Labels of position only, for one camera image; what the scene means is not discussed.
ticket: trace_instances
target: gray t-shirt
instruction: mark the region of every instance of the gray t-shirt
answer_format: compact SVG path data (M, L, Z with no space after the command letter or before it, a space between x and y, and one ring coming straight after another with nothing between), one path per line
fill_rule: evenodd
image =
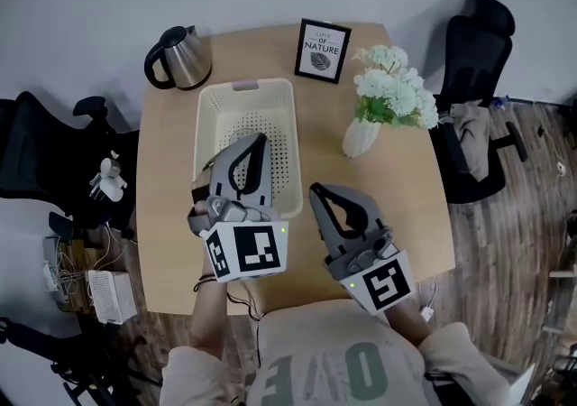
M249 406L428 406L425 372L456 374L477 404L500 406L508 383L455 323L416 349L352 300L272 312L259 328L261 369L248 389ZM160 406L230 404L222 362L191 347L170 352Z

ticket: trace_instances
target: wooden table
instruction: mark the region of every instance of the wooden table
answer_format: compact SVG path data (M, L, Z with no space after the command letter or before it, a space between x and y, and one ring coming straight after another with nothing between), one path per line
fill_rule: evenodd
M453 238L443 185L427 131L384 125L361 157L342 154L344 132L353 119L352 61L358 47L389 44L380 24L349 24L351 42L338 85L294 76L299 25L216 35L214 70L207 85L257 78L287 78L294 86L300 169L305 206L290 220L288 269L248 282L261 311L347 296L323 268L326 256L307 202L314 181L339 183L371 194L395 242L409 253L417 281L454 267ZM136 214L142 283L149 311L190 314L200 275L203 243L190 233L190 183L199 90L150 87L143 103ZM229 291L246 298L236 282ZM246 308L229 303L230 314Z

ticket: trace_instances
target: basket handle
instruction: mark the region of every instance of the basket handle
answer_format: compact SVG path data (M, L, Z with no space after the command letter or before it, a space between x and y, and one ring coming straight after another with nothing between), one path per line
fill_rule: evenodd
M258 80L239 80L238 82L232 82L231 86L235 92L245 92L247 90L258 90L259 81Z

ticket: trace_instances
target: chair armrest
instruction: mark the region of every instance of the chair armrest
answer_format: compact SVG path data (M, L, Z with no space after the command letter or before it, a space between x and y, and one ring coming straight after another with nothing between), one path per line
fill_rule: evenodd
M106 98L88 97L81 99L74 106L73 115L89 115L93 119L104 119L108 115Z
M497 140L493 140L491 142L493 147L495 149L500 149L515 145L517 148L517 153L519 154L519 159L521 162L525 162L528 158L527 148L525 147L525 143L523 143L523 139L521 138L519 130L512 122L507 122L506 126L508 128L508 135L502 136Z
M453 124L439 124L439 130L447 144L447 150L455 169L459 173L469 173L470 169L465 160L463 148L457 133L454 131Z

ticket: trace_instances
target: black kettle handle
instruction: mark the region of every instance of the black kettle handle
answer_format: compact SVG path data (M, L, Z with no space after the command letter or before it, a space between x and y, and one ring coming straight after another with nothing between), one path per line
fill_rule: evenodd
M160 60L162 68L168 76L167 80L160 81L154 75L154 69L152 66L158 60ZM158 42L156 45L154 45L154 47L152 47L152 49L148 52L148 55L146 55L146 58L144 59L144 74L146 74L146 78L154 87L160 88L161 90L166 90L167 88L173 88L176 86L174 78L167 68L166 58L164 56L164 45L161 42Z

